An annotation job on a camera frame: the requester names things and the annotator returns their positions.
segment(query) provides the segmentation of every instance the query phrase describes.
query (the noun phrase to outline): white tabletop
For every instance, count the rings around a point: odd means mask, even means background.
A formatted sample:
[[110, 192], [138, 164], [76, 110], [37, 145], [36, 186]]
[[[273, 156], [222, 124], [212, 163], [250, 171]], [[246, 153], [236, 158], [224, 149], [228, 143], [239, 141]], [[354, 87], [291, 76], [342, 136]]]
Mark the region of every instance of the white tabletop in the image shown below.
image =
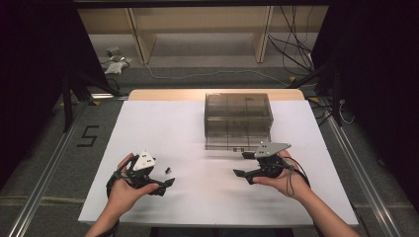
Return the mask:
[[[290, 154], [313, 190], [348, 224], [357, 225], [307, 101], [271, 101], [273, 142], [290, 143]], [[233, 169], [258, 169], [240, 153], [205, 151], [205, 102], [127, 101], [79, 216], [96, 221], [106, 202], [105, 185], [129, 152], [147, 150], [157, 160], [150, 174], [176, 178], [164, 197], [142, 197], [121, 222], [146, 226], [297, 227], [312, 225], [305, 209], [270, 187], [248, 185]], [[167, 167], [172, 173], [165, 174]]]

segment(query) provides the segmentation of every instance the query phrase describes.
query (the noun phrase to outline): metal rail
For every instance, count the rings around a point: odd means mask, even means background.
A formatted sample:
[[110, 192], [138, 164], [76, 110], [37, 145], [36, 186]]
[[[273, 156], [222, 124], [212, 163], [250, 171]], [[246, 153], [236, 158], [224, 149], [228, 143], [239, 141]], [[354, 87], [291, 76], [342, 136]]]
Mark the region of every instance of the metal rail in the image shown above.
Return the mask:
[[376, 218], [381, 226], [381, 229], [385, 236], [402, 236], [400, 230], [398, 229], [394, 218], [391, 216], [391, 213], [388, 211], [384, 201], [379, 195], [373, 181], [370, 179], [368, 172], [361, 163], [360, 158], [355, 152], [351, 142], [349, 141], [345, 130], [342, 126], [338, 126], [336, 121], [333, 118], [329, 118], [328, 122], [335, 134], [339, 144], [342, 147], [342, 150], [345, 153], [345, 156], [349, 162], [349, 165], [352, 171], [357, 178], [361, 189], [366, 196], [367, 201], [369, 202]]
[[77, 122], [80, 120], [83, 113], [86, 111], [88, 106], [88, 102], [82, 102], [77, 107], [76, 118], [74, 123], [68, 128], [66, 132], [64, 132], [59, 140], [58, 145], [56, 146], [54, 152], [52, 153], [48, 164], [46, 165], [43, 173], [38, 180], [37, 185], [35, 186], [33, 192], [31, 193], [28, 201], [22, 208], [21, 212], [19, 213], [18, 217], [16, 218], [14, 224], [9, 233], [9, 237], [18, 237], [24, 236], [31, 221], [35, 215], [35, 212], [40, 205], [42, 197], [49, 186], [49, 183], [55, 173], [56, 168], [58, 167], [65, 150], [67, 149], [68, 143], [70, 138], [74, 133], [74, 128], [77, 125]]

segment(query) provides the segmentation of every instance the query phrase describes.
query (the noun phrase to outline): transparent plastic box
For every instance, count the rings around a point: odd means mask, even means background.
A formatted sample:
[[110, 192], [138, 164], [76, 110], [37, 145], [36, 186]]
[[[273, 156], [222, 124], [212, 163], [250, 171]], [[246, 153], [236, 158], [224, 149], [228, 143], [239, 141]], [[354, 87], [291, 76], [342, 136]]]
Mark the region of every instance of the transparent plastic box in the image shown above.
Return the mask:
[[206, 150], [255, 151], [271, 141], [273, 121], [267, 94], [207, 94]]

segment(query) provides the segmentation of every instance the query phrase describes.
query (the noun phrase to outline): finger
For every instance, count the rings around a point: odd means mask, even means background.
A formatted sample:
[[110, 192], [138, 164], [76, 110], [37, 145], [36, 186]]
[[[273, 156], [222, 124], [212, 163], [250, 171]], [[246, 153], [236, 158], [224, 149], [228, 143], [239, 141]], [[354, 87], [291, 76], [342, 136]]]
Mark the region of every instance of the finger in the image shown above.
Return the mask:
[[291, 154], [288, 150], [282, 150], [278, 153], [280, 155], [280, 157], [291, 157]]
[[150, 193], [152, 193], [153, 191], [157, 190], [159, 188], [158, 184], [148, 184], [144, 187], [142, 187], [141, 189], [138, 190], [138, 195], [139, 197], [143, 197], [145, 195], [148, 195]]
[[120, 164], [118, 164], [118, 169], [127, 161], [127, 160], [129, 160], [130, 158], [132, 158], [133, 157], [133, 154], [132, 153], [129, 153], [128, 155], [127, 155], [127, 157], [126, 158], [124, 158], [124, 160], [122, 160], [121, 162], [120, 162]]
[[268, 178], [268, 177], [255, 177], [253, 178], [253, 182], [255, 184], [259, 184], [259, 185], [265, 185], [265, 186], [274, 186], [274, 179]]

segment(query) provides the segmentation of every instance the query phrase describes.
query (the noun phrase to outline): cable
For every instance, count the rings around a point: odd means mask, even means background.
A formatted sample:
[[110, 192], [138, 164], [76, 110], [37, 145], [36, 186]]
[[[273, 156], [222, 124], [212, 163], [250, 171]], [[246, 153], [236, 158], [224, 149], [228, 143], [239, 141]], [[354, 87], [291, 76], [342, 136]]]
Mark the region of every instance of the cable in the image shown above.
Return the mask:
[[355, 117], [352, 117], [352, 119], [350, 121], [346, 120], [343, 116], [342, 116], [342, 106], [345, 103], [341, 103], [341, 105], [339, 106], [339, 115], [342, 118], [342, 121], [344, 121], [346, 124], [351, 124], [352, 122], [354, 122]]
[[298, 74], [298, 73], [294, 73], [294, 72], [290, 72], [288, 69], [287, 69], [287, 67], [286, 67], [286, 65], [285, 65], [285, 63], [284, 63], [284, 56], [285, 57], [287, 57], [289, 60], [291, 60], [291, 61], [293, 61], [295, 64], [297, 64], [298, 66], [300, 66], [300, 67], [302, 67], [303, 69], [305, 69], [307, 72], [311, 72], [311, 70], [309, 69], [309, 68], [307, 68], [306, 66], [304, 66], [304, 65], [302, 65], [301, 63], [299, 63], [299, 62], [297, 62], [295, 59], [293, 59], [292, 57], [290, 57], [288, 54], [286, 54], [285, 53], [285, 49], [280, 49], [273, 41], [272, 41], [272, 39], [271, 39], [271, 36], [268, 36], [268, 40], [271, 42], [271, 44], [274, 46], [274, 48], [278, 51], [278, 52], [280, 52], [282, 55], [283, 55], [283, 66], [284, 66], [284, 68], [289, 72], [289, 73], [291, 73], [291, 74], [295, 74], [295, 75], [298, 75], [298, 76], [306, 76], [306, 75], [303, 75], [303, 74]]
[[[292, 45], [292, 46], [295, 46], [295, 47], [300, 47], [300, 45], [297, 45], [295, 43], [287, 42], [287, 41], [282, 40], [282, 39], [277, 39], [277, 38], [273, 37], [271, 34], [268, 34], [268, 37], [272, 38], [273, 40], [276, 40], [276, 41], [279, 41], [279, 42], [284, 42], [284, 43], [287, 43], [287, 44]], [[305, 47], [303, 47], [302, 50], [311, 52], [311, 49], [305, 48]]]
[[[279, 83], [281, 83], [281, 84], [283, 84], [285, 86], [289, 86], [289, 84], [284, 83], [284, 82], [280, 81], [277, 78], [274, 78], [274, 77], [268, 76], [266, 74], [263, 74], [261, 72], [253, 71], [253, 70], [215, 71], [215, 72], [212, 72], [212, 73], [199, 73], [199, 74], [192, 74], [192, 75], [180, 76], [180, 77], [166, 77], [166, 76], [156, 76], [156, 75], [154, 75], [154, 73], [151, 71], [151, 68], [147, 64], [144, 64], [144, 65], [148, 69], [148, 71], [150, 72], [151, 77], [153, 77], [155, 79], [175, 79], [175, 80], [179, 80], [179, 79], [187, 79], [187, 78], [198, 77], [198, 76], [213, 76], [213, 75], [221, 74], [221, 73], [248, 73], [248, 72], [250, 72], [250, 73], [255, 73], [255, 74], [258, 74], [260, 76], [263, 76], [263, 77], [266, 77], [266, 78], [275, 80], [275, 81], [277, 81], [277, 82], [279, 82]], [[302, 87], [311, 87], [311, 86], [315, 86], [315, 85], [317, 85], [317, 84], [315, 83], [315, 84], [311, 84], [311, 85], [305, 85], [305, 86], [302, 86]]]
[[328, 115], [323, 121], [321, 121], [319, 124], [318, 124], [318, 126], [322, 126], [326, 121], [327, 121], [327, 119], [329, 119], [329, 117], [331, 117], [331, 116], [333, 116], [333, 114], [330, 114], [330, 115]]
[[[287, 48], [287, 44], [289, 43], [289, 40], [290, 40], [290, 37], [291, 36], [293, 36], [294, 37], [294, 39], [295, 39], [295, 41], [296, 41], [296, 44], [297, 45], [299, 45], [299, 47], [298, 47], [298, 52], [299, 52], [299, 55], [301, 56], [301, 58], [302, 58], [302, 60], [303, 60], [303, 62], [304, 62], [304, 64], [305, 64], [305, 66], [306, 66], [306, 68], [310, 68], [310, 72], [311, 72], [311, 69], [312, 69], [312, 63], [311, 63], [311, 60], [309, 59], [309, 57], [305, 54], [305, 53], [302, 53], [299, 49], [300, 48], [307, 48], [305, 45], [304, 45], [304, 43], [302, 43], [299, 39], [298, 39], [298, 37], [296, 36], [296, 34], [295, 34], [295, 14], [296, 14], [296, 7], [295, 6], [293, 6], [293, 23], [290, 25], [290, 21], [288, 20], [288, 18], [287, 18], [287, 16], [286, 16], [286, 14], [285, 14], [285, 12], [284, 12], [284, 9], [283, 9], [283, 7], [281, 6], [280, 7], [281, 8], [281, 12], [283, 13], [283, 16], [284, 16], [284, 18], [285, 18], [285, 20], [286, 20], [286, 22], [287, 22], [287, 25], [288, 25], [288, 27], [289, 27], [289, 29], [290, 29], [290, 33], [289, 33], [289, 37], [288, 37], [288, 39], [287, 39], [287, 43], [286, 43], [286, 46], [284, 47], [284, 51], [286, 51], [286, 48]], [[307, 60], [308, 60], [308, 62], [310, 63], [310, 66], [308, 66], [307, 64], [306, 64], [306, 62], [305, 62], [305, 59], [304, 58], [306, 58]]]

